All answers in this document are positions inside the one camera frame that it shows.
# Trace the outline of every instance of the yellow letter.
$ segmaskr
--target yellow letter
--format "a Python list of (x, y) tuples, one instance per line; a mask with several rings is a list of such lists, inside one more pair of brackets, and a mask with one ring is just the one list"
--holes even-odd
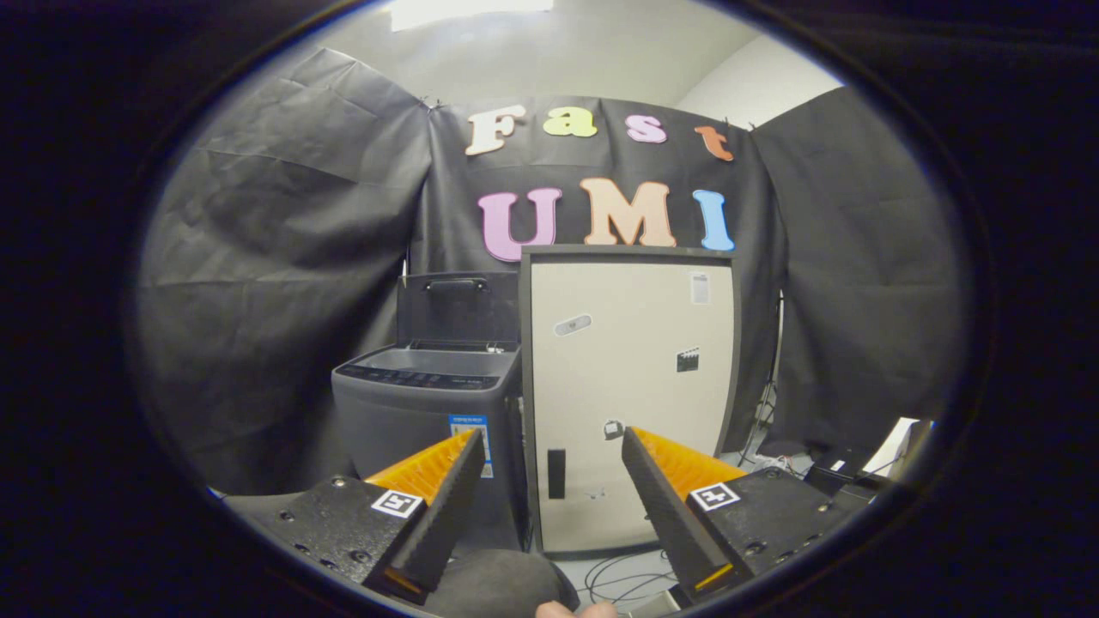
[(584, 108), (554, 108), (547, 113), (550, 120), (542, 129), (551, 135), (576, 135), (590, 137), (596, 134), (596, 119)]
[(512, 117), (525, 114), (526, 110), (523, 106), (511, 106), (470, 115), (469, 122), (474, 125), (474, 139), (469, 147), (466, 148), (466, 154), (475, 155), (499, 150), (503, 146), (503, 140), (497, 137), (496, 134), (511, 135), (515, 130), (515, 120)]
[(622, 235), (622, 242), (633, 244), (642, 222), (645, 233), (641, 244), (646, 246), (676, 246), (676, 239), (668, 229), (668, 186), (660, 183), (642, 183), (628, 203), (622, 191), (609, 178), (585, 178), (580, 188), (591, 200), (591, 233), (586, 244), (618, 244), (611, 233), (611, 222)]

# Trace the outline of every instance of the orange letter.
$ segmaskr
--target orange letter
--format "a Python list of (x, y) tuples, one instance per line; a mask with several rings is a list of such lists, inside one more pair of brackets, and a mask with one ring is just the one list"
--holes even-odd
[(633, 203), (609, 178), (585, 178), (580, 188), (588, 191), (591, 200), (591, 233), (584, 239), (586, 244), (618, 244), (611, 233), (611, 222), (622, 235), (622, 242), (633, 244), (641, 224), (645, 233), (641, 244), (646, 246), (676, 246), (676, 239), (668, 229), (668, 186), (660, 183), (642, 183), (633, 196)]
[(717, 129), (713, 126), (696, 126), (695, 132), (702, 136), (702, 141), (706, 142), (706, 150), (710, 151), (710, 154), (722, 161), (733, 161), (733, 153), (726, 151), (723, 145), (725, 136), (718, 133)]

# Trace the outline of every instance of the white wall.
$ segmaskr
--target white wall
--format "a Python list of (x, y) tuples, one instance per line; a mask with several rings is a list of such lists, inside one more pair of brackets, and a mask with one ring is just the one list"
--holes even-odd
[(742, 129), (759, 126), (840, 80), (785, 44), (761, 34), (718, 65), (676, 106)]

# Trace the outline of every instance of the sticker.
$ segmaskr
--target sticker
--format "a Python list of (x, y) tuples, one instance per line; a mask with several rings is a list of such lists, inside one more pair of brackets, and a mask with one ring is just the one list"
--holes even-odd
[(695, 498), (695, 501), (702, 507), (702, 510), (713, 510), (725, 505), (731, 505), (741, 499), (741, 497), (726, 487), (724, 483), (718, 483), (717, 485), (695, 489), (690, 493), (690, 495)]
[(402, 519), (408, 519), (415, 507), (423, 501), (420, 496), (412, 496), (410, 494), (402, 494), (400, 492), (395, 492), (392, 489), (386, 492), (380, 498), (370, 505), (374, 510), (380, 510), (381, 512), (388, 512), (389, 515), (395, 515)]
[(622, 424), (622, 421), (614, 419), (607, 419), (607, 422), (603, 423), (604, 441), (614, 440), (615, 438), (622, 438), (623, 434), (625, 434), (625, 427)]
[(581, 331), (590, 325), (591, 325), (591, 316), (585, 313), (582, 316), (569, 318), (564, 322), (555, 324), (553, 328), (553, 332), (557, 336), (565, 336), (566, 334), (573, 334), (574, 332)]
[(488, 417), (484, 415), (449, 415), (451, 435), (457, 435), (470, 429), (480, 429), (485, 434), (485, 467), (481, 468), (481, 478), (493, 478), (492, 474), (492, 450), (489, 449)]
[(690, 301), (693, 305), (710, 304), (710, 275), (706, 273), (690, 274)]
[(698, 371), (698, 347), (676, 354), (676, 373)]

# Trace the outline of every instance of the hand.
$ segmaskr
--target hand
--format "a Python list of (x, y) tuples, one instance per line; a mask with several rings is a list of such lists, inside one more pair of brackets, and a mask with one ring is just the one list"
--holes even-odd
[(534, 618), (618, 618), (618, 609), (614, 609), (613, 605), (603, 602), (587, 607), (577, 616), (564, 605), (556, 600), (551, 600), (539, 606), (537, 611), (534, 613)]

